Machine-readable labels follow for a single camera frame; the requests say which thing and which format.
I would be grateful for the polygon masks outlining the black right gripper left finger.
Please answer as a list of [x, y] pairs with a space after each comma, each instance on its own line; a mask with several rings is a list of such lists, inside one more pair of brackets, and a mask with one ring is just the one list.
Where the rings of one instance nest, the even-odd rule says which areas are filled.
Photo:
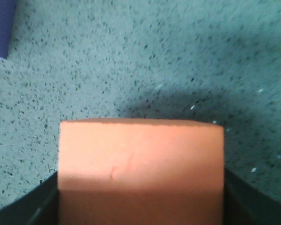
[[31, 192], [0, 210], [0, 225], [57, 225], [59, 223], [57, 173]]

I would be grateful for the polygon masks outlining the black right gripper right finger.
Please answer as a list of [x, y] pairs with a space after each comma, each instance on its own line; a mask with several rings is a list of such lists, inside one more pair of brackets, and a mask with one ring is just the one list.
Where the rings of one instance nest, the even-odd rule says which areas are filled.
[[281, 225], [281, 203], [224, 170], [224, 225]]

